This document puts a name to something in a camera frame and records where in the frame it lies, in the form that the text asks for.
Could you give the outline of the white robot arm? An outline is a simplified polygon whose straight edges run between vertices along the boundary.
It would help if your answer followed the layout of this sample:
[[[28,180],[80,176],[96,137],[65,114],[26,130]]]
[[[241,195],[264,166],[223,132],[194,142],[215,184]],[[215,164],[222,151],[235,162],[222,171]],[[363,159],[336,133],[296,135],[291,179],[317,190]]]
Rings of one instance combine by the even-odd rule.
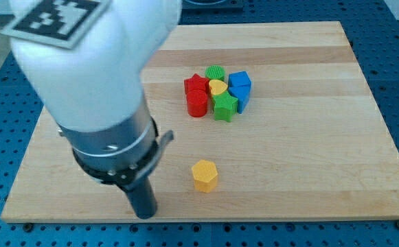
[[[159,135],[141,72],[181,17],[172,1],[11,1],[12,53],[71,145],[101,183],[148,178],[172,132]]]

